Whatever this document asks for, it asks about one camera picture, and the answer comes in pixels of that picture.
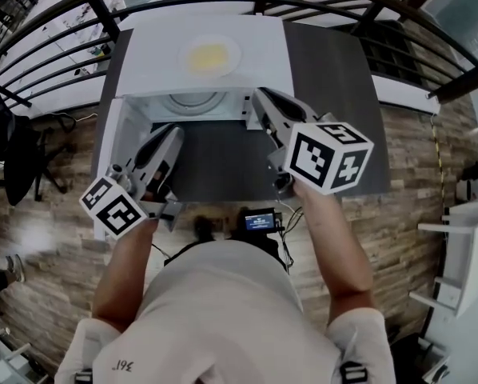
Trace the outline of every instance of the metal railing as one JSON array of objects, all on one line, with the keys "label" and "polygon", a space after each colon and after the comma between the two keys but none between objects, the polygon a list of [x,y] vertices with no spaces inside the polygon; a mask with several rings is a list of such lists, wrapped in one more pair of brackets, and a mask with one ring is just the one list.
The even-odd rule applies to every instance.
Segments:
[{"label": "metal railing", "polygon": [[[447,35],[441,28],[429,21],[427,17],[424,16],[421,12],[413,9],[410,6],[407,6],[401,0],[367,0],[368,3],[354,3],[358,1],[361,0],[160,0],[127,7],[123,10],[110,12],[103,0],[62,0],[54,6],[51,6],[48,10],[45,10],[37,17],[28,21],[21,28],[16,30],[11,36],[9,36],[8,39],[1,43],[0,61],[2,60],[3,55],[5,55],[8,50],[18,44],[25,37],[32,34],[34,31],[40,29],[41,27],[45,26],[47,23],[51,22],[55,18],[63,15],[64,13],[67,13],[68,11],[80,5],[89,4],[93,9],[94,13],[96,14],[97,18],[88,20],[77,26],[73,26],[68,30],[64,30],[61,33],[56,34],[53,37],[50,37],[44,42],[31,48],[15,60],[8,63],[6,66],[1,67],[0,77],[3,76],[4,73],[6,73],[12,67],[24,61],[26,58],[38,52],[42,48],[53,44],[64,37],[84,30],[87,27],[95,26],[101,23],[103,25],[103,30],[105,31],[105,33],[91,42],[86,42],[69,50],[66,50],[60,54],[46,59],[43,62],[40,62],[39,64],[30,67],[28,70],[24,70],[19,75],[2,83],[2,88],[6,89],[7,87],[10,87],[12,84],[24,78],[28,74],[40,70],[41,68],[48,66],[50,63],[55,62],[61,58],[70,56],[71,54],[75,54],[82,50],[88,50],[91,47],[102,46],[109,42],[116,42],[120,35],[120,29],[117,26],[117,19],[119,18],[124,18],[130,14],[145,10],[153,10],[161,7],[180,6],[185,4],[202,2],[251,2],[254,4],[254,7],[250,12],[245,14],[254,14],[255,11],[260,10],[265,15],[275,15],[277,17],[282,17],[286,21],[296,21],[301,20],[302,18],[317,17],[322,14],[337,14],[355,21],[355,23],[349,30],[349,33],[360,37],[363,42],[367,42],[368,44],[372,44],[383,50],[388,50],[396,55],[403,56],[404,58],[411,59],[415,63],[421,66],[426,66],[429,69],[434,70],[436,73],[438,73],[440,75],[440,78],[436,78],[429,73],[425,73],[420,67],[412,69],[408,68],[405,65],[397,63],[389,64],[390,67],[398,68],[402,73],[415,74],[423,80],[426,80],[436,85],[435,88],[431,89],[430,96],[436,96],[440,102],[450,102],[478,87],[478,59],[473,54],[468,52],[465,48],[463,48],[462,45],[456,42],[453,38]],[[366,10],[363,14],[355,13],[354,10],[359,8],[365,8]],[[429,32],[430,34],[434,35],[435,37],[438,37],[446,47],[454,49],[457,53],[467,59],[472,64],[472,69],[467,71],[464,67],[458,64],[457,61],[452,57],[452,52],[450,52],[450,50],[449,54],[446,54],[446,51],[443,51],[440,47],[436,47],[432,43],[425,41],[421,37],[418,37],[414,34],[410,34],[405,30],[391,27],[387,24],[384,24],[383,22],[378,22],[376,18],[384,8],[395,11],[403,18],[411,20],[419,27],[427,30],[427,32]],[[305,10],[306,12],[303,14],[298,14],[298,12],[300,12],[301,10]],[[412,43],[414,45],[417,45],[421,49],[425,50],[427,53],[430,53],[431,55],[439,58],[440,62],[446,63],[448,68],[450,68],[451,66],[455,72],[452,73],[447,67],[440,66],[439,62],[431,62],[428,59],[422,58],[421,56],[417,56],[411,50],[402,50],[401,48],[392,46],[387,42],[379,42],[376,39],[370,38],[368,36],[368,33],[365,33],[365,31],[370,30],[379,30],[383,33],[397,36],[398,38],[406,41],[408,44]],[[104,57],[96,57],[94,59],[90,59],[84,62],[79,62],[52,74],[46,75],[45,77],[42,77],[26,86],[23,86],[19,90],[13,92],[15,100],[17,101],[17,103],[13,106],[17,104],[23,104],[25,106],[28,106],[31,99],[36,98],[40,95],[47,94],[54,90],[59,90],[62,87],[86,81],[91,78],[98,78],[103,75],[106,75],[105,70],[99,70],[94,72],[93,74],[72,78],[63,83],[56,84],[44,90],[35,92],[34,94],[31,94],[24,98],[18,96],[18,94],[24,93],[24,91],[28,90],[29,88],[32,88],[40,83],[49,81],[50,79],[55,78],[61,74],[74,71],[92,64],[97,64],[99,62],[104,62],[110,58],[112,58],[112,54],[108,54]],[[368,60],[370,62],[376,62],[380,64],[380,66],[388,66],[388,64],[384,64],[386,60],[384,60],[383,58],[375,58],[372,56],[368,56]]]}]

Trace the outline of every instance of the small screen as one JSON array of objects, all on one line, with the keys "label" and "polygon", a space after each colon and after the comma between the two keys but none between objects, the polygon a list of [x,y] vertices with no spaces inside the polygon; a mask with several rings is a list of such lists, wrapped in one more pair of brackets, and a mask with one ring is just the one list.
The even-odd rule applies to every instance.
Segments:
[{"label": "small screen", "polygon": [[272,229],[274,227],[273,214],[256,214],[254,216],[246,216],[246,230],[262,230]]}]

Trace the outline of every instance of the gray table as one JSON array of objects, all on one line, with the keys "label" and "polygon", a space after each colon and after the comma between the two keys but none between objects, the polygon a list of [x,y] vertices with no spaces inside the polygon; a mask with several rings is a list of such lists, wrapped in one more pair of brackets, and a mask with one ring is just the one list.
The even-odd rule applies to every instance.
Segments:
[{"label": "gray table", "polygon": [[[93,177],[131,34],[131,30],[121,33],[106,76],[98,115]],[[285,37],[296,98],[308,103],[318,114],[332,112],[339,121],[355,126],[375,144],[360,184],[340,195],[388,192],[390,177],[384,127],[360,41],[339,31],[291,22],[285,23]],[[274,145],[267,134],[247,131],[243,122],[181,125],[185,129],[185,144],[177,161],[172,189],[182,202],[277,198],[273,172],[268,169],[266,159]]]}]

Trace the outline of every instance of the shoe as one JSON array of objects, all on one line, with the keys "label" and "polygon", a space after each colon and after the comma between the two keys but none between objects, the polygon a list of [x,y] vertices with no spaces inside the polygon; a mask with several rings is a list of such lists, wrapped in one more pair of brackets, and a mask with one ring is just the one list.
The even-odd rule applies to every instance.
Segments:
[{"label": "shoe", "polygon": [[14,262],[12,273],[19,283],[24,283],[26,281],[26,276],[24,275],[24,267],[22,266],[21,258],[18,256],[18,254],[15,254],[12,257],[12,261]]},{"label": "shoe", "polygon": [[211,242],[213,237],[213,223],[205,216],[197,216],[193,222],[194,235],[199,242]]},{"label": "shoe", "polygon": [[8,263],[6,270],[12,273],[14,271],[14,260],[11,256],[6,256],[6,262]]}]

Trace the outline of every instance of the black chair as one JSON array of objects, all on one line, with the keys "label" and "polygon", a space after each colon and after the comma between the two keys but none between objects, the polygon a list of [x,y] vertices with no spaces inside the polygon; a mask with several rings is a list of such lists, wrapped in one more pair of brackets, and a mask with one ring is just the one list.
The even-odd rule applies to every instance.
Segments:
[{"label": "black chair", "polygon": [[[65,132],[70,132],[74,126],[67,129],[62,124]],[[66,193],[66,187],[58,185],[47,166],[63,150],[73,152],[74,149],[70,144],[65,144],[46,154],[46,138],[51,132],[52,128],[42,132],[31,129],[30,119],[12,113],[0,95],[0,162],[4,163],[4,179],[0,179],[0,186],[5,187],[8,202],[12,206],[27,195],[33,182],[34,199],[42,200],[39,193],[42,175],[62,194]]]}]

